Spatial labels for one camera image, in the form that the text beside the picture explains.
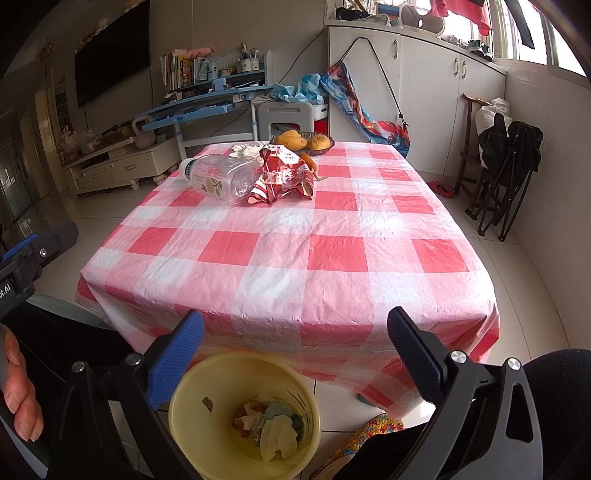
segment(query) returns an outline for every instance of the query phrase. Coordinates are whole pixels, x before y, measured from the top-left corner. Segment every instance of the tv stand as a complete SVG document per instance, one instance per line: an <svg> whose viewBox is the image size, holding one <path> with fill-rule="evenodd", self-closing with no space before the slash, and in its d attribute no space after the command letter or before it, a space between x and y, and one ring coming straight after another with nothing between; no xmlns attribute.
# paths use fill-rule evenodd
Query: tv stand
<svg viewBox="0 0 591 480"><path fill-rule="evenodd" d="M70 193L79 195L126 185L136 189L138 181L146 177L159 183L167 170L177 168L179 161L174 138L140 150L130 137L89 153L62 170Z"/></svg>

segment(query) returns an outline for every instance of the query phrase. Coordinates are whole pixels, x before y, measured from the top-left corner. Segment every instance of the wall tile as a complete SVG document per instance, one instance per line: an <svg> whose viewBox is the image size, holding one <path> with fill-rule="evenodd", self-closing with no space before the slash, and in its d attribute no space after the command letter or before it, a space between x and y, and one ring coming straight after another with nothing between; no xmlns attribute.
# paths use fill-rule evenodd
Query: wall tile
<svg viewBox="0 0 591 480"><path fill-rule="evenodd" d="M591 90L547 72L503 67L511 116L544 132L540 170L513 231L544 280L569 343L591 348L585 317L591 303Z"/></svg>

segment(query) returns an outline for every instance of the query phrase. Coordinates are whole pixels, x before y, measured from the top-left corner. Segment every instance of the human hand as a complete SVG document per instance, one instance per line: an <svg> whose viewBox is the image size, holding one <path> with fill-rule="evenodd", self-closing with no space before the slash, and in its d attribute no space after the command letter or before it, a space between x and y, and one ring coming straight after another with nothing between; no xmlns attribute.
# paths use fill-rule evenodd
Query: human hand
<svg viewBox="0 0 591 480"><path fill-rule="evenodd" d="M2 391L11 413L14 413L14 429L25 441L35 442L43 431L41 406L35 399L35 387L27 377L25 358L12 332L4 325L4 349L8 358L7 380Z"/></svg>

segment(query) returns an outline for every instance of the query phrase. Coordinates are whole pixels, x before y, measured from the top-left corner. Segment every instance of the tile floor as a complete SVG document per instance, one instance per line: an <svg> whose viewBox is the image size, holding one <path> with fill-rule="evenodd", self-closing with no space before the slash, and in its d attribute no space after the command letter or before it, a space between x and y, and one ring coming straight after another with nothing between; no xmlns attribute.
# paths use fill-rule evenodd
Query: tile floor
<svg viewBox="0 0 591 480"><path fill-rule="evenodd" d="M30 209L21 221L26 222L26 228L33 232L44 231L68 218L73 219L79 229L76 246L45 269L35 282L37 290L74 301L80 269L117 224L153 188L151 181L145 181L136 191L121 187L110 193L79 199L68 196L46 198ZM501 243L491 229L485 237L479 237L475 221L464 213L465 195L454 200L442 199L442 202L480 256L495 286L501 313L501 339L493 347L489 362L501 364L508 356L527 362L544 353L567 348L564 329L552 299L515 236L509 235L507 241ZM320 405L323 432L320 448L300 475L301 479L307 479L357 428L381 412L360 403L344 388L313 380L310 380L310 386ZM112 410L128 455L138 470L149 473L133 435L126 427L121 406L113 404ZM432 412L433 407L424 403L403 420L407 426L412 426L428 420ZM160 414L166 421L167 412Z"/></svg>

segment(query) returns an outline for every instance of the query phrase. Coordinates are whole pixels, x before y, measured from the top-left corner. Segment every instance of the red slipper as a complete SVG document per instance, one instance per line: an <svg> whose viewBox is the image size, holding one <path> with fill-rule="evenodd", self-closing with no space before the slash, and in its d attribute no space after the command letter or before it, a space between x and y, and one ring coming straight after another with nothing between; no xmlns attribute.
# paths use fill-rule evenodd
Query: red slipper
<svg viewBox="0 0 591 480"><path fill-rule="evenodd" d="M429 185L429 187L432 189L432 191L434 191L438 195L441 195L442 197L445 197L447 199L452 199L455 197L455 195L453 193L453 189L451 189L447 185L444 185L440 181L437 181L437 180L430 181L429 183L427 183L427 185Z"/></svg>

